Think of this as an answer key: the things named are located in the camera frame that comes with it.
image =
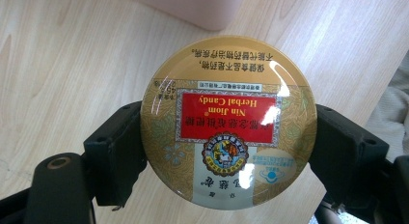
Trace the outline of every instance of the red label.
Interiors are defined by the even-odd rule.
[[[272,143],[279,115],[276,98],[182,94],[180,137],[208,139],[217,132],[235,133],[246,142]]]

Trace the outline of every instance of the wood grain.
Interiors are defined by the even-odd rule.
[[[30,186],[43,159],[83,153],[119,107],[143,97],[185,45],[244,35],[283,51],[317,103],[364,125],[409,49],[409,0],[244,0],[227,29],[209,32],[134,0],[0,0],[0,198]],[[148,168],[125,209],[97,223],[306,223],[325,189],[307,168],[253,209],[185,202]]]

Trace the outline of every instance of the gray cloth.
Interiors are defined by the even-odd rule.
[[[409,51],[373,110],[366,129],[390,145],[389,161],[409,154]]]

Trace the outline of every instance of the pink box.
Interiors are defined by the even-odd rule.
[[[207,30],[224,29],[242,0],[139,0]]]

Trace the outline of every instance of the candy tin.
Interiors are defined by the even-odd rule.
[[[141,112],[151,167],[200,206],[238,210],[289,187],[314,147],[301,71],[274,47],[225,36],[186,46],[151,80]]]

